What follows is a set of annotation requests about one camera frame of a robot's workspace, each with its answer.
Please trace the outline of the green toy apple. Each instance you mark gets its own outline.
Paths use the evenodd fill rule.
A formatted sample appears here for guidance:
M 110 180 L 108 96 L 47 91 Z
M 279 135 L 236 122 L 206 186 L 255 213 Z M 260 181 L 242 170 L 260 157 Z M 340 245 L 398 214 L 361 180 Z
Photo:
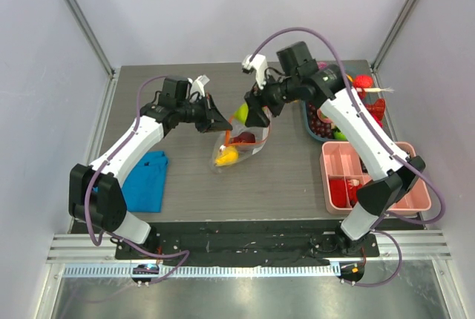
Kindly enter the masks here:
M 248 115 L 249 106 L 245 102 L 234 112 L 234 118 L 243 125 L 246 124 Z

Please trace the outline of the clear orange zip bag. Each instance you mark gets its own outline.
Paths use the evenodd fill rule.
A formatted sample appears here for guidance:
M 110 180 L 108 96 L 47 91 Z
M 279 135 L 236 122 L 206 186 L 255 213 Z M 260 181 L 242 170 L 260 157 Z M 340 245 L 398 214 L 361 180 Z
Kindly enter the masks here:
M 269 127 L 267 128 L 255 128 L 255 127 L 248 128 L 242 123 L 238 122 L 234 118 L 234 114 L 229 118 L 229 122 L 232 124 L 232 130 L 224 131 L 220 133 L 220 135 L 217 138 L 216 143 L 214 144 L 214 150 L 212 152 L 212 156 L 210 160 L 211 169 L 219 173 L 222 172 L 224 169 L 237 165 L 238 163 L 243 162 L 247 160 L 248 158 L 256 155 L 258 152 L 260 152 L 265 146 L 268 136 L 270 134 L 270 131 L 272 129 L 272 124 L 270 124 Z M 238 145 L 238 144 L 233 144 L 230 142 L 230 140 L 233 137 L 236 137 L 237 135 L 239 135 L 240 133 L 244 131 L 252 132 L 255 135 L 255 138 L 256 138 L 255 144 Z M 214 159 L 217 156 L 217 153 L 220 150 L 220 148 L 222 148 L 223 146 L 236 147 L 236 149 L 239 152 L 239 159 L 235 164 L 222 166 L 222 167 L 218 167 L 214 164 Z

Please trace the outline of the dark red toy fruit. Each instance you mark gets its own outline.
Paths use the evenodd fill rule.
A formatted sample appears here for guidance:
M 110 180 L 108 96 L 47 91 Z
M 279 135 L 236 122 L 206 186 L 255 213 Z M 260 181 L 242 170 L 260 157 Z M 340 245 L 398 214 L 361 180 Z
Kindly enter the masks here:
M 230 142 L 238 145 L 253 145 L 256 143 L 256 138 L 252 132 L 244 131 L 236 137 L 233 137 Z

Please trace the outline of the yellow toy pear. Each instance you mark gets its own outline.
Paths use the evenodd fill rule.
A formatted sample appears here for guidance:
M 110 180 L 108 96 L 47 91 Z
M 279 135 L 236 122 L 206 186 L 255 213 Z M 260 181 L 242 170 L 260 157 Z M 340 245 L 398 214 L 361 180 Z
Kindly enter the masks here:
M 214 164 L 218 167 L 233 165 L 239 159 L 239 152 L 234 146 L 222 147 L 214 159 Z

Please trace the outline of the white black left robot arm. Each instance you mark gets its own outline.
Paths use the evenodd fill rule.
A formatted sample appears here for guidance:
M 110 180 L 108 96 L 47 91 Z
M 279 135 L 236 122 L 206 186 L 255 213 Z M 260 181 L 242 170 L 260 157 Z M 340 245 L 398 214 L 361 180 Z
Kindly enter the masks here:
M 143 259 L 157 253 L 157 232 L 127 208 L 123 184 L 136 164 L 181 123 L 198 132 L 229 131 L 232 126 L 205 90 L 209 78 L 162 77 L 163 85 L 145 105 L 136 105 L 131 127 L 90 165 L 75 165 L 69 179 L 69 214 L 86 224 L 94 245 L 104 233 L 132 242 Z

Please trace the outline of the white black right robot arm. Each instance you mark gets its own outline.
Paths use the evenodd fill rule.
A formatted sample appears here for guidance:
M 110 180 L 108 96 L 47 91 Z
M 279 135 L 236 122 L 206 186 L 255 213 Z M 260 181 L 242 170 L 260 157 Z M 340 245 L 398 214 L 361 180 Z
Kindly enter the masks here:
M 279 50 L 278 59 L 284 73 L 280 81 L 266 75 L 265 56 L 253 53 L 243 60 L 243 72 L 255 74 L 255 84 L 244 97 L 245 124 L 265 128 L 270 124 L 265 108 L 278 116 L 286 103 L 301 100 L 311 102 L 343 132 L 371 178 L 357 190 L 358 202 L 335 230 L 338 252 L 353 255 L 386 210 L 413 188 L 425 162 L 404 152 L 379 127 L 350 84 L 340 59 L 320 69 L 305 42 Z

